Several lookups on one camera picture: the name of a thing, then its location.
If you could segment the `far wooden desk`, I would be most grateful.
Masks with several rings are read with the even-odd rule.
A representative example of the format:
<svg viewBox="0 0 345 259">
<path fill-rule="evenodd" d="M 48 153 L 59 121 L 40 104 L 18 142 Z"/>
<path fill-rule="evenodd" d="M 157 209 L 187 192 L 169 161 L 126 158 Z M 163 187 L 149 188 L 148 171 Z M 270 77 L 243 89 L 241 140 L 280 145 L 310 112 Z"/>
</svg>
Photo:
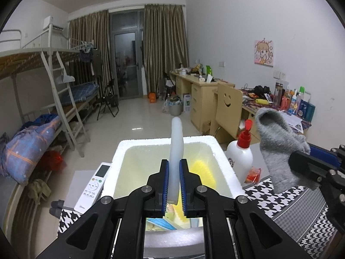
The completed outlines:
<svg viewBox="0 0 345 259">
<path fill-rule="evenodd" d="M 182 76 L 171 71 L 169 76 L 176 81 L 177 94 L 183 98 L 185 94 L 191 95 L 190 118 L 192 124 L 202 132 L 203 125 L 212 120 L 216 113 L 214 91 L 218 89 L 218 84 L 235 87 L 231 82 L 217 79 L 215 82 L 201 82 L 196 76 Z"/>
</svg>

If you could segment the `anime girl poster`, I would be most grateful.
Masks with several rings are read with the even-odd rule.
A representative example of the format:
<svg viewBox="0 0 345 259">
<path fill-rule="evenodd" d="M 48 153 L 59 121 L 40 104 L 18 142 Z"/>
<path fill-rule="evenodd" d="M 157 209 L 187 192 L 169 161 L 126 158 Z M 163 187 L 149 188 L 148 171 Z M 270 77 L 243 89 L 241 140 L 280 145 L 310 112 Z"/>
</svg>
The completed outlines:
<svg viewBox="0 0 345 259">
<path fill-rule="evenodd" d="M 274 66 L 274 42 L 272 40 L 256 40 L 254 44 L 254 63 Z"/>
</svg>

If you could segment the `white pump lotion bottle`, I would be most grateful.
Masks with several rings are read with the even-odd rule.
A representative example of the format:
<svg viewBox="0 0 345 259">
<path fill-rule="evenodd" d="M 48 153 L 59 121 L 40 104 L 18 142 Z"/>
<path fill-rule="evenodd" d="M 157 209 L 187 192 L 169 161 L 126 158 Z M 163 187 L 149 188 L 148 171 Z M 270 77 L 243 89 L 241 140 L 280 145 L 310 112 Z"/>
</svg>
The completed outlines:
<svg viewBox="0 0 345 259">
<path fill-rule="evenodd" d="M 253 154 L 250 150 L 252 125 L 253 122 L 247 119 L 238 139 L 230 142 L 226 149 L 226 157 L 241 184 L 245 182 L 253 163 Z"/>
</svg>

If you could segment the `red snack packet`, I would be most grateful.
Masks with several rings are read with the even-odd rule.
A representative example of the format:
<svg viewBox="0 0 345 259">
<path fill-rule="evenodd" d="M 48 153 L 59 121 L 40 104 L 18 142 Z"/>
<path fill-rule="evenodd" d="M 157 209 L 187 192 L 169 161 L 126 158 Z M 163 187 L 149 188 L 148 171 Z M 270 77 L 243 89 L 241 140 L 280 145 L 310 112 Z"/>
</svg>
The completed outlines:
<svg viewBox="0 0 345 259">
<path fill-rule="evenodd" d="M 246 176 L 246 184 L 258 184 L 261 177 L 261 168 L 252 167 Z"/>
</svg>

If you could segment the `grey trash bin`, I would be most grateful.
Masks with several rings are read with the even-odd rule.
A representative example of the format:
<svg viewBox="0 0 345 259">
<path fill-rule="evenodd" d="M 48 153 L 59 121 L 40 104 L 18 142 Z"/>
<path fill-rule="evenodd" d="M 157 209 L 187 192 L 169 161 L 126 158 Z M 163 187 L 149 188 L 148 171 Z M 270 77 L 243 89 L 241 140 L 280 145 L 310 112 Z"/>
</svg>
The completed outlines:
<svg viewBox="0 0 345 259">
<path fill-rule="evenodd" d="M 180 100 L 168 101 L 169 113 L 171 116 L 180 116 L 182 113 L 183 104 Z"/>
</svg>

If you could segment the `blue plaid quilt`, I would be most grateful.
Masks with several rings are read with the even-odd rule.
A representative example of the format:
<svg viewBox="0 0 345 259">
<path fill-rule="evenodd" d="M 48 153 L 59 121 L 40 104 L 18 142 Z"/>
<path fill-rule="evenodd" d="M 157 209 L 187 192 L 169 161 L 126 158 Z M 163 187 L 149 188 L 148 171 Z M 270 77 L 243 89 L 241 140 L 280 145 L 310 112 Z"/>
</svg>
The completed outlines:
<svg viewBox="0 0 345 259">
<path fill-rule="evenodd" d="M 26 122 L 12 138 L 4 132 L 1 135 L 1 176 L 26 185 L 60 125 L 58 115 L 43 114 L 33 122 Z"/>
</svg>

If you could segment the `grey sock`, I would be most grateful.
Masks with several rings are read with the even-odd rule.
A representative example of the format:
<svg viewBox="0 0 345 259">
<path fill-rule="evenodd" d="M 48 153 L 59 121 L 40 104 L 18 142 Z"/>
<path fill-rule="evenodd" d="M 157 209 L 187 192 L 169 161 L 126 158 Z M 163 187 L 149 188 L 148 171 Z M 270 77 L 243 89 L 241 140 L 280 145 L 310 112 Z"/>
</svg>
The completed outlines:
<svg viewBox="0 0 345 259">
<path fill-rule="evenodd" d="M 272 148 L 260 146 L 260 151 L 271 176 L 271 182 L 273 183 L 275 194 L 283 193 L 295 186 L 303 186 L 301 185 L 299 178 L 292 173 L 288 160 L 290 155 L 295 151 L 301 151 L 305 154 L 309 154 L 310 148 Z"/>
</svg>

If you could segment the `blue face mask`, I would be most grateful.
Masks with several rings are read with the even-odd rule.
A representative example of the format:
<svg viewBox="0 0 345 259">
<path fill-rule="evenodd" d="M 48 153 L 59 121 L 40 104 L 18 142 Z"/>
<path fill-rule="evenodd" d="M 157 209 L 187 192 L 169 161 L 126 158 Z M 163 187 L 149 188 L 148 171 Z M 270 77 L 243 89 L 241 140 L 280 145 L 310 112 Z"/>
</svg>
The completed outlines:
<svg viewBox="0 0 345 259">
<path fill-rule="evenodd" d="M 163 230 L 177 230 L 177 228 L 165 218 L 147 218 L 146 222 Z"/>
</svg>

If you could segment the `right brown curtain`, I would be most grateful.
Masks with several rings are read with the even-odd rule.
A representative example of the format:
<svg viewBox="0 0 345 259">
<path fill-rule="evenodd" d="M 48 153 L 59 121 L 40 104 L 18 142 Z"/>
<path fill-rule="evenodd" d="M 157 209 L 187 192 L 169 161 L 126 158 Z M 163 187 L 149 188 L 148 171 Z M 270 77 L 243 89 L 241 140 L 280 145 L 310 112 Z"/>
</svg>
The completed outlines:
<svg viewBox="0 0 345 259">
<path fill-rule="evenodd" d="M 189 66 L 181 5 L 147 4 L 144 7 L 143 53 L 148 93 L 157 92 L 164 73 Z"/>
</svg>

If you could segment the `wooden desk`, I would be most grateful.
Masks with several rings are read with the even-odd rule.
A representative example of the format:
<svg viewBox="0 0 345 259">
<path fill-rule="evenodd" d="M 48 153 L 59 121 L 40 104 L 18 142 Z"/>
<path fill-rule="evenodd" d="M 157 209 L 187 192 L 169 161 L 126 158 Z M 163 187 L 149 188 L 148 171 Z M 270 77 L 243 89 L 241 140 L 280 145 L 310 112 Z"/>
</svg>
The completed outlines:
<svg viewBox="0 0 345 259">
<path fill-rule="evenodd" d="M 279 111 L 272 108 L 260 108 L 251 120 L 260 135 L 261 147 L 294 147 L 309 148 L 306 137 L 296 134 L 285 122 Z"/>
<path fill-rule="evenodd" d="M 231 82 L 217 79 L 215 82 L 201 82 L 196 76 L 182 76 L 171 71 L 169 76 L 176 81 L 177 94 L 183 98 L 185 94 L 191 95 L 190 118 L 192 124 L 202 132 L 203 125 L 212 120 L 216 113 L 214 91 L 218 89 L 218 84 L 235 87 Z"/>
</svg>

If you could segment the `metal bunk bed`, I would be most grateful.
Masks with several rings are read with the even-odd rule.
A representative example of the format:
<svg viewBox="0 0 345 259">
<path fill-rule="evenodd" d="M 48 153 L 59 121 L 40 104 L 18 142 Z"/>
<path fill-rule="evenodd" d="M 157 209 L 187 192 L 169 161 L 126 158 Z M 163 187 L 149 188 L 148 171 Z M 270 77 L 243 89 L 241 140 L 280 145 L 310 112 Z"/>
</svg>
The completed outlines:
<svg viewBox="0 0 345 259">
<path fill-rule="evenodd" d="M 1 135 L 12 138 L 26 122 L 56 114 L 61 125 L 49 148 L 61 136 L 62 147 L 84 156 L 79 138 L 90 139 L 80 111 L 95 99 L 99 86 L 75 83 L 68 69 L 79 56 L 71 38 L 51 26 L 17 49 L 1 52 Z"/>
</svg>

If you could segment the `white foam box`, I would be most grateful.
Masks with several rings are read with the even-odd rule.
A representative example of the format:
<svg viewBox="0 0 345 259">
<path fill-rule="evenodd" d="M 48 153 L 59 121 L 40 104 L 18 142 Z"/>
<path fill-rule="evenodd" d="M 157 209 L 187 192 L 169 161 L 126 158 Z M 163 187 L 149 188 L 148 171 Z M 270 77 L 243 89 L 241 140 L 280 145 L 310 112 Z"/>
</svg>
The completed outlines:
<svg viewBox="0 0 345 259">
<path fill-rule="evenodd" d="M 119 143 L 107 173 L 102 196 L 111 196 L 111 217 L 120 219 L 122 234 L 144 230 L 146 217 L 161 219 L 168 204 L 179 204 L 180 161 L 188 167 L 197 161 L 202 184 L 222 196 L 244 193 L 220 144 L 212 136 L 124 140 Z"/>
</svg>

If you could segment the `white remote control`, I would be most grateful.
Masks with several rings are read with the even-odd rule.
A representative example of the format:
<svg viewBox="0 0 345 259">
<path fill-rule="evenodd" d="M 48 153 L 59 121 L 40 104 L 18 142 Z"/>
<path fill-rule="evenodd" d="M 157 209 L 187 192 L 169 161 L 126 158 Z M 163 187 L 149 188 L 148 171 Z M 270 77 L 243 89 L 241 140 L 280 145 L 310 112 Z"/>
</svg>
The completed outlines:
<svg viewBox="0 0 345 259">
<path fill-rule="evenodd" d="M 98 200 L 110 167 L 111 163 L 106 162 L 99 165 L 74 206 L 76 212 L 85 213 Z"/>
</svg>

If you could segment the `orange floor object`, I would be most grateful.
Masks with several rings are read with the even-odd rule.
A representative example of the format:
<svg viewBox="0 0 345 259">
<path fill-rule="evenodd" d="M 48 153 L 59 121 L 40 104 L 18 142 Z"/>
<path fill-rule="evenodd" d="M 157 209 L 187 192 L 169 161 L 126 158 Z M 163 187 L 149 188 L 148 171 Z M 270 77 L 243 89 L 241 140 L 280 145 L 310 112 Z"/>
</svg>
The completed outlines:
<svg viewBox="0 0 345 259">
<path fill-rule="evenodd" d="M 151 104 L 155 104 L 157 102 L 157 95 L 155 92 L 150 92 L 148 94 L 148 99 Z"/>
</svg>

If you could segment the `wooden smiley chair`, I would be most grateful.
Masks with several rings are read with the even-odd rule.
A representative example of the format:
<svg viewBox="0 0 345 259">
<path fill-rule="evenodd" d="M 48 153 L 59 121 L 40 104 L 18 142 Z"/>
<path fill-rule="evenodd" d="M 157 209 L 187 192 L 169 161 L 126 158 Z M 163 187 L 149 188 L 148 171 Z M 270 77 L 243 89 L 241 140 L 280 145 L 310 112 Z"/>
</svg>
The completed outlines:
<svg viewBox="0 0 345 259">
<path fill-rule="evenodd" d="M 243 93 L 226 84 L 218 84 L 213 101 L 215 116 L 211 120 L 210 135 L 219 144 L 236 140 L 240 131 Z"/>
</svg>

